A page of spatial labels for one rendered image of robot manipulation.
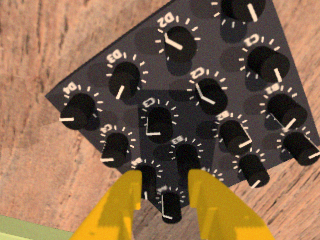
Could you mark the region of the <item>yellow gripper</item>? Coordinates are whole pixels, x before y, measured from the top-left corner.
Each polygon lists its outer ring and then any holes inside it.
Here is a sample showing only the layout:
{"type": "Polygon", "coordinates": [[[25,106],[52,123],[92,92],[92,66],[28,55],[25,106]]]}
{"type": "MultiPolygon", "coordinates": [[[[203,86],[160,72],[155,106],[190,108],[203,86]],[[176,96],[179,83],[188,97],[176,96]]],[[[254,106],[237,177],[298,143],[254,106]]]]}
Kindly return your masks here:
{"type": "MultiPolygon", "coordinates": [[[[69,240],[131,240],[140,209],[142,172],[124,173],[104,194],[69,240]]],[[[202,240],[275,240],[263,219],[210,173],[188,173],[190,207],[197,209],[202,240]]]]}

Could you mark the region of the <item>dark grey knob box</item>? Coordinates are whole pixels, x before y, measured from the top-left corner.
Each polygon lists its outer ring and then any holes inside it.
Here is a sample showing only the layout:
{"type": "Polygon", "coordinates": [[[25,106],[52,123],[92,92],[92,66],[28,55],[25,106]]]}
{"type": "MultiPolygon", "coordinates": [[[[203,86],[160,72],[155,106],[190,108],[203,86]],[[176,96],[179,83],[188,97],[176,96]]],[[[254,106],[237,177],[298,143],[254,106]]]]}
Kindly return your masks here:
{"type": "Polygon", "coordinates": [[[266,170],[320,158],[273,0],[171,0],[44,97],[105,166],[142,172],[141,199],[167,224],[190,205],[191,169],[260,188],[266,170]]]}

